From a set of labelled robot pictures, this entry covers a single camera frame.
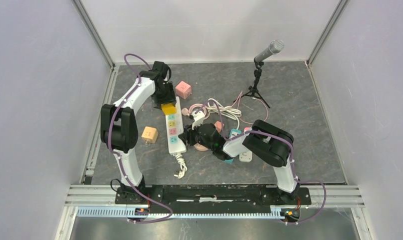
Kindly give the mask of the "round pink socket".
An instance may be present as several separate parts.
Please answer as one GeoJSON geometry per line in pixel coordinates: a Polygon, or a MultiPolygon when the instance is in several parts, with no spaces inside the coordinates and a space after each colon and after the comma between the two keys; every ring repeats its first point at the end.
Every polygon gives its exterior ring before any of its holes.
{"type": "Polygon", "coordinates": [[[201,145],[201,144],[199,144],[199,143],[196,143],[193,147],[194,147],[197,151],[200,151],[200,152],[205,152],[205,151],[208,151],[208,150],[209,150],[207,147],[205,147],[205,146],[203,146],[203,145],[201,145]]]}

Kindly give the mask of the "yellow cube plug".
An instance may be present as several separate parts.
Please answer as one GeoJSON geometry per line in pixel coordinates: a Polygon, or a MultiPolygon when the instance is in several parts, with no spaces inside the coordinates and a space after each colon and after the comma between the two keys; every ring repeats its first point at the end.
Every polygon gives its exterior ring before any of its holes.
{"type": "Polygon", "coordinates": [[[177,112],[176,106],[174,105],[173,102],[161,104],[160,106],[165,116],[174,115],[177,112]]]}

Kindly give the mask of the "white power strip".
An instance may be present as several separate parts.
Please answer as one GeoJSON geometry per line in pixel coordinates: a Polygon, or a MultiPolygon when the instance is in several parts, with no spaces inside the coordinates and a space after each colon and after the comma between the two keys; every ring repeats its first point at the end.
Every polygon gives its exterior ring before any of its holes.
{"type": "Polygon", "coordinates": [[[182,154],[187,151],[184,142],[179,135],[184,132],[183,116],[181,112],[181,102],[178,96],[176,98],[176,113],[165,116],[167,129],[168,152],[170,155],[182,154]]]}

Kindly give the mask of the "pink cube plug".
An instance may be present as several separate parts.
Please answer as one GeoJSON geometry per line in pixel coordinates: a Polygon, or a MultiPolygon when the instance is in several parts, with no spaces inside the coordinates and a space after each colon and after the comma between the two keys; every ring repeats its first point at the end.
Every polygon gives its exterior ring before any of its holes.
{"type": "Polygon", "coordinates": [[[175,87],[175,93],[178,97],[185,100],[192,94],[192,87],[188,83],[181,81],[175,87]]]}

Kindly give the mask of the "small pink plug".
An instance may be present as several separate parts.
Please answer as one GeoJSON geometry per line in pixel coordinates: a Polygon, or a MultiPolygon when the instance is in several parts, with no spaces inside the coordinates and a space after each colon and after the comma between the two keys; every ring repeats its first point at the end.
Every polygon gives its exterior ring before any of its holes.
{"type": "Polygon", "coordinates": [[[223,130],[223,128],[224,128],[224,124],[223,123],[221,123],[220,121],[216,121],[215,123],[214,123],[214,126],[215,126],[215,129],[220,133],[222,130],[223,130]]]}

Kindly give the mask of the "orange cube plug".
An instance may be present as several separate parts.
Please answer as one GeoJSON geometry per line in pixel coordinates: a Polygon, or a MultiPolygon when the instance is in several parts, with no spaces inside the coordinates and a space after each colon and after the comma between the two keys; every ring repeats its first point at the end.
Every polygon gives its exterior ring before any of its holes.
{"type": "Polygon", "coordinates": [[[146,144],[154,144],[159,136],[159,132],[155,127],[146,126],[142,132],[141,138],[146,144]]]}

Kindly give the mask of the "white plug adapter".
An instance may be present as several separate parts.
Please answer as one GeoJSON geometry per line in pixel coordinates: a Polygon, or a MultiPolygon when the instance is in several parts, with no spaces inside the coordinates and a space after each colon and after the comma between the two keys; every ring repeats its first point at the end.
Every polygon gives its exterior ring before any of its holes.
{"type": "Polygon", "coordinates": [[[249,163],[253,159],[253,153],[251,151],[242,152],[238,155],[240,162],[249,163]]]}

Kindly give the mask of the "teal power strip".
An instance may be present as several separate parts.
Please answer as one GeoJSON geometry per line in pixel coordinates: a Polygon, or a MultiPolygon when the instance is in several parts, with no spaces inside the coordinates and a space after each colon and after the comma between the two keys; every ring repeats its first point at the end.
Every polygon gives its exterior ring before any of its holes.
{"type": "MultiPolygon", "coordinates": [[[[242,133],[242,132],[241,132],[240,130],[238,130],[238,129],[236,129],[236,128],[232,128],[231,131],[230,131],[230,133],[229,133],[229,137],[232,138],[232,137],[235,137],[235,136],[237,136],[237,135],[239,135],[239,134],[241,134],[241,133],[242,133]]],[[[233,158],[233,157],[230,158],[230,159],[224,160],[224,162],[227,163],[227,164],[232,164],[233,161],[234,161],[234,158],[233,158]]]]}

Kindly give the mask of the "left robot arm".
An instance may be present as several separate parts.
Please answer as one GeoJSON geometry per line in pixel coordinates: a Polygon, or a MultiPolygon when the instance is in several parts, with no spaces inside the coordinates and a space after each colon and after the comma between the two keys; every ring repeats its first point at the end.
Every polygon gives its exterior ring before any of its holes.
{"type": "Polygon", "coordinates": [[[153,107],[165,115],[177,112],[171,77],[171,68],[164,62],[155,61],[152,69],[137,74],[123,97],[113,104],[104,104],[100,111],[100,139],[115,156],[120,169],[117,193],[124,193],[135,204],[142,203],[147,197],[135,153],[139,138],[136,113],[148,98],[153,107]]]}

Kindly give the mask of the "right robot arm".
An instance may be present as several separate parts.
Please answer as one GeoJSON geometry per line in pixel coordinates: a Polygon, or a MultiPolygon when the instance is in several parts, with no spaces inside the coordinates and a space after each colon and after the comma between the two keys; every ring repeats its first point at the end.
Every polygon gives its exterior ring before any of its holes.
{"type": "Polygon", "coordinates": [[[187,146],[199,144],[207,148],[221,161],[252,152],[273,167],[282,203],[291,204],[299,196],[300,184],[292,166],[294,137],[274,125],[258,119],[249,130],[229,138],[218,132],[212,123],[186,125],[178,137],[187,146]]]}

